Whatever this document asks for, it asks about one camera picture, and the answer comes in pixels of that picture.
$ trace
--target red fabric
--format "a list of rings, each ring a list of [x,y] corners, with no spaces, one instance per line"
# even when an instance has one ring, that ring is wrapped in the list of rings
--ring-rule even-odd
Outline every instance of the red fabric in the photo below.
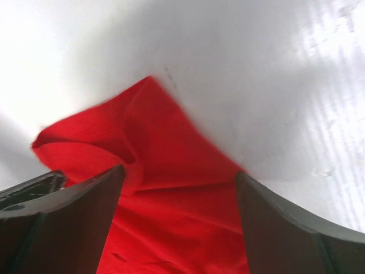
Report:
[[[153,78],[53,124],[33,150],[68,185],[125,166],[98,274],[248,273],[234,185],[240,168]]]

